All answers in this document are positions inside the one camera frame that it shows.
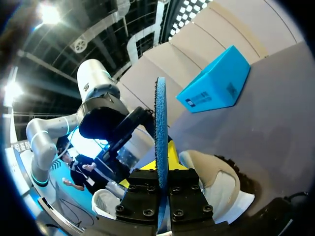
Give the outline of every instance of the hand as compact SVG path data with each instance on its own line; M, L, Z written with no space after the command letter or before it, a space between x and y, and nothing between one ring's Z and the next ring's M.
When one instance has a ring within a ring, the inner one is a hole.
M93 165L93 164L92 164L92 165L83 165L82 168L83 168L84 170L86 170L86 171L91 172L92 170L94 170L95 165Z
M72 186L72 183L68 179L63 179L63 183L67 186Z

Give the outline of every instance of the ceiling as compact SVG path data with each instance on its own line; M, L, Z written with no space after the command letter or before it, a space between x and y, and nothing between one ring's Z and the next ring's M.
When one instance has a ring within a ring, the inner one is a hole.
M183 0L161 2L166 5L159 43L168 40L176 17L169 13L177 12ZM77 111L81 99L76 72L85 60L99 60L112 76L118 75L119 80L126 72L121 68L128 69L126 65L130 62L127 43L133 35L155 23L158 0L56 0L53 4L61 21L37 27L16 58L16 81L24 91L13 104L18 140L26 139L26 125L32 118L55 118ZM85 50L75 52L72 45L76 39L117 12L118 5L126 4L130 6L125 17L94 35ZM150 33L137 41L138 57L153 47L153 40L154 34Z

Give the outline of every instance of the ventilation duct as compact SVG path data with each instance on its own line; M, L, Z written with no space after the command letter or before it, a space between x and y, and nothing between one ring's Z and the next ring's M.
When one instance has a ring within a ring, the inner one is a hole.
M144 38L150 33L154 33L154 39L153 39L153 46L157 46L159 43L159 35L161 33L161 24L163 20L163 13L164 13L164 7L165 4L161 1L157 2L157 14L156 14L156 22L154 25L151 25L149 27L146 27L145 29L139 31L136 33L131 39L129 40L127 44L127 51L130 58L131 64L135 64L138 60L138 51L137 51L137 45L136 42L140 39Z
M123 19L125 15L129 12L130 1L129 0L116 0L117 11L112 13L111 15L105 17L104 19L97 22L95 25L90 27L87 31L85 31L80 37L74 40L74 42L70 45L71 49L75 52L79 49L80 52L86 49L86 45L98 36L102 31L117 23L119 20Z

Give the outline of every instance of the yellow bracket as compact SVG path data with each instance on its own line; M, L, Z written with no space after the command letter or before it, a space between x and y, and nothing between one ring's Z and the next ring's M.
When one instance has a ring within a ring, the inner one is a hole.
M157 169L156 161L154 160L153 162L149 163L148 165L146 165L140 169L141 170L149 170L149 169L156 170ZM168 169L170 171L173 171L174 169L187 170L187 168L185 166L182 166L181 164L179 164L179 159L178 159L176 147L175 147L175 143L173 140L171 140L168 143ZM126 188L129 187L129 183L128 183L127 179L124 179L123 181L121 181L120 184Z

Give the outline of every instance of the barcode label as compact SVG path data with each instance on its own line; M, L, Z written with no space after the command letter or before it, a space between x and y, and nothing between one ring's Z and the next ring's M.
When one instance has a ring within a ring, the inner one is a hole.
M226 90L231 94L232 98L235 99L237 97L237 90L232 83L229 83L226 87Z
M202 104L205 102L210 102L212 100L211 96L209 96L208 92L204 91L190 99L186 99L186 102L191 107L195 107L198 104Z

